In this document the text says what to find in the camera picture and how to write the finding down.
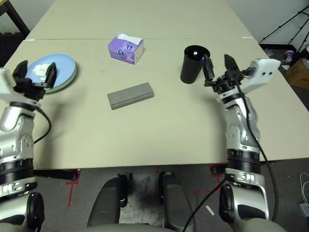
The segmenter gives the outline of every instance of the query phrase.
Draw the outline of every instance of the black wire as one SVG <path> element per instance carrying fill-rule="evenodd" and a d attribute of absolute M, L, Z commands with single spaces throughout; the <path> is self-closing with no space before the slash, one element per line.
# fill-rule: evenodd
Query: black wire
<path fill-rule="evenodd" d="M 185 230 L 187 229 L 190 221 L 192 220 L 192 218 L 194 217 L 194 215 L 197 213 L 197 211 L 200 209 L 200 207 L 202 207 L 202 205 L 205 203 L 205 201 L 218 189 L 220 188 L 220 186 L 225 182 L 226 180 L 223 179 L 223 181 L 221 181 L 217 187 L 215 187 L 210 193 L 208 193 L 208 195 L 202 200 L 202 202 L 198 205 L 198 207 L 194 210 L 194 212 L 191 214 L 191 216 L 189 217 L 187 223 L 184 226 L 183 232 L 185 232 Z"/>
<path fill-rule="evenodd" d="M 276 183 L 275 175 L 274 175 L 274 173 L 272 171 L 272 168 L 270 167 L 268 159 L 267 159 L 267 157 L 266 157 L 266 155 L 265 155 L 265 153 L 264 153 L 260 143 L 258 142 L 257 138 L 255 137 L 255 135 L 252 132 L 252 129 L 251 129 L 251 126 L 250 126 L 250 121 L 249 121 L 250 110 L 249 110 L 249 107 L 248 107 L 245 95 L 244 95 L 244 93 L 240 89 L 238 81 L 236 81 L 236 86 L 237 86 L 238 92 L 239 92 L 239 94 L 240 94 L 240 96 L 241 96 L 241 98 L 243 100 L 243 103 L 245 105 L 245 108 L 246 108 L 246 122 L 247 122 L 248 130 L 250 132 L 250 135 L 254 138 L 256 145 L 260 149 L 260 151 L 261 151 L 261 153 L 263 155 L 263 158 L 265 159 L 265 162 L 266 162 L 267 168 L 269 170 L 269 173 L 270 173 L 270 178 L 271 178 L 272 185 L 273 185 L 274 192 L 275 192 L 275 207 L 274 207 L 274 214 L 272 216 L 272 221 L 275 221 L 276 218 L 277 218 L 277 213 L 278 213 L 278 199 L 279 199 L 279 197 L 278 197 L 278 188 L 277 188 L 277 183 Z"/>
<path fill-rule="evenodd" d="M 45 138 L 48 133 L 51 131 L 52 129 L 52 122 L 51 120 L 49 119 L 49 117 L 46 115 L 46 113 L 39 107 L 36 107 L 35 108 L 39 113 L 41 113 L 45 118 L 46 120 L 48 121 L 48 130 L 45 132 L 44 135 L 42 135 L 40 138 L 38 138 L 36 141 L 34 141 L 34 144 L 36 144 L 38 141 L 42 140 L 43 138 Z"/>

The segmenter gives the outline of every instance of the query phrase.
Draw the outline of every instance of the gray block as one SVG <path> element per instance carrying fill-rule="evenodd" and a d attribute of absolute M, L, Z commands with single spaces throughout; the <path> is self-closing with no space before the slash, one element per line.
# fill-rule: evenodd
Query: gray block
<path fill-rule="evenodd" d="M 126 88 L 107 95 L 112 110 L 130 105 L 142 100 L 152 98 L 154 96 L 153 89 L 150 84 L 144 83 L 138 86 Z"/>

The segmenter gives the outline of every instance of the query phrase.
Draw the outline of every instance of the tissue box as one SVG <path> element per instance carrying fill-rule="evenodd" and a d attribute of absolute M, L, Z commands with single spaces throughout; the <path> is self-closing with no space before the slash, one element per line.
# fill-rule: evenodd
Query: tissue box
<path fill-rule="evenodd" d="M 108 44 L 108 50 L 111 57 L 136 64 L 143 54 L 143 45 L 144 41 L 142 38 L 120 33 Z"/>

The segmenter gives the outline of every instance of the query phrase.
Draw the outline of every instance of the black cup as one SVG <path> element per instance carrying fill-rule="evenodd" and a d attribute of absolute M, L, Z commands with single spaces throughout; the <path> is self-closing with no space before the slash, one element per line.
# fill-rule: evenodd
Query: black cup
<path fill-rule="evenodd" d="M 186 84 L 192 84 L 195 82 L 199 72 L 202 69 L 202 59 L 204 55 L 211 56 L 210 52 L 198 45 L 192 45 L 186 47 L 184 50 L 183 68 L 180 79 Z"/>

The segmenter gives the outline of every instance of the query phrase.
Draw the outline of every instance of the tripod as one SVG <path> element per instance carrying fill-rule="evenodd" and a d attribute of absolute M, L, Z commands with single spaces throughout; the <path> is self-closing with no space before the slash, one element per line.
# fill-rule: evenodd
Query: tripod
<path fill-rule="evenodd" d="M 304 9 L 302 9 L 301 11 L 297 12 L 297 14 L 295 14 L 292 18 L 290 18 L 289 20 L 287 20 L 285 23 L 283 23 L 282 25 L 278 26 L 277 29 L 275 29 L 273 32 L 271 32 L 269 35 L 267 35 L 266 37 L 263 37 L 263 39 L 260 42 L 264 41 L 266 38 L 268 38 L 270 35 L 272 35 L 273 33 L 275 33 L 277 30 L 279 30 L 281 27 L 283 27 L 285 24 L 287 24 L 288 22 L 290 22 L 292 19 L 294 19 L 296 16 L 300 15 L 300 14 L 304 14 L 304 15 L 307 15 L 308 16 L 308 19 L 305 21 L 305 23 L 299 28 L 298 32 L 295 34 L 295 36 L 293 38 L 291 38 L 291 40 L 289 41 L 288 44 L 290 44 L 294 39 L 295 37 L 299 34 L 299 32 L 302 30 L 302 28 L 307 24 L 307 22 L 309 21 L 309 14 L 305 13 L 304 11 L 309 8 L 309 5 L 306 6 Z M 300 49 L 302 48 L 302 46 L 304 45 L 304 43 L 307 41 L 307 38 L 308 38 L 308 35 L 309 35 L 309 31 L 307 33 L 307 35 L 305 36 L 301 46 L 299 47 L 298 51 L 300 51 Z"/>

